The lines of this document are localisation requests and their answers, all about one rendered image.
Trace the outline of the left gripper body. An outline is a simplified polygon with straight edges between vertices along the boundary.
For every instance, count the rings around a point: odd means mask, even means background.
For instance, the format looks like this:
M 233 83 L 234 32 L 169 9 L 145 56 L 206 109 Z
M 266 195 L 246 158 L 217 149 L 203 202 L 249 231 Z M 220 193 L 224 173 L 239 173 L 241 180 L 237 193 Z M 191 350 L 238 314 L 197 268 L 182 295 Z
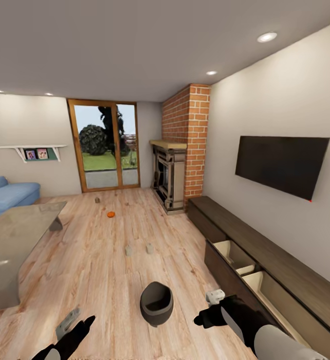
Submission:
M 81 320 L 74 329 L 66 334 L 61 340 L 69 344 L 68 358 L 76 351 L 79 344 L 83 341 L 86 335 L 89 333 L 89 328 L 86 326 L 83 320 Z M 61 342 L 61 340 L 59 340 Z

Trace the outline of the cauldron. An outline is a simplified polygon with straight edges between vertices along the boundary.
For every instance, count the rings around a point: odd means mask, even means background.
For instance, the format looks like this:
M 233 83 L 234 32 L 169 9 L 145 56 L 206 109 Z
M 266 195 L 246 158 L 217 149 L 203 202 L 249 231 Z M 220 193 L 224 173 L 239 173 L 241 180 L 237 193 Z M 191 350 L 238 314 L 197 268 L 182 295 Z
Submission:
M 140 298 L 143 318 L 154 328 L 166 323 L 174 308 L 172 290 L 161 282 L 150 283 Z

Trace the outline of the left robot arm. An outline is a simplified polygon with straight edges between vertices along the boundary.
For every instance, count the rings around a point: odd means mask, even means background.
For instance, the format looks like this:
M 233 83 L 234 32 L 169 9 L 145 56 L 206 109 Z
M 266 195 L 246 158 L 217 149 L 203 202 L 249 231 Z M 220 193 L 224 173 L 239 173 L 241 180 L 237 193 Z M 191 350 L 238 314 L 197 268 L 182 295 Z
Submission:
M 89 333 L 90 326 L 95 320 L 93 315 L 85 321 L 81 320 L 73 330 L 68 329 L 80 314 L 79 308 L 71 311 L 55 329 L 58 343 L 51 344 L 31 360 L 67 360 Z

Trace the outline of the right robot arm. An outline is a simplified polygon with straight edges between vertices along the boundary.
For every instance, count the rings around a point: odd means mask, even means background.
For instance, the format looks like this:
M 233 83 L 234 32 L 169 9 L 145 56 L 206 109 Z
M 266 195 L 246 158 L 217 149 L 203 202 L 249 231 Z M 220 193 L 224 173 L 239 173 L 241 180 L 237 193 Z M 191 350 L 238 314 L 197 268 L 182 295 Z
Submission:
M 255 312 L 236 294 L 226 296 L 217 289 L 207 292 L 205 300 L 208 308 L 199 312 L 194 323 L 205 329 L 228 324 L 258 360 L 329 360 L 273 326 L 261 311 Z

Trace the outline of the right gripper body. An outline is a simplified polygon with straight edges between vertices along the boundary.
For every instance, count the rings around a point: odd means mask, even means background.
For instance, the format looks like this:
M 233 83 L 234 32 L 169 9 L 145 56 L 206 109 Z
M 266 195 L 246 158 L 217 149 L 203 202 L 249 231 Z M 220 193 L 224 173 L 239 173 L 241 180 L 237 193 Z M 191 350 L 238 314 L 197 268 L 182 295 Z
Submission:
M 201 310 L 199 312 L 199 315 L 202 320 L 203 327 L 205 329 L 211 328 L 213 326 L 220 327 L 224 326 L 217 318 L 216 316 L 216 307 L 218 304 L 212 305 L 211 307 L 208 307 L 207 309 Z

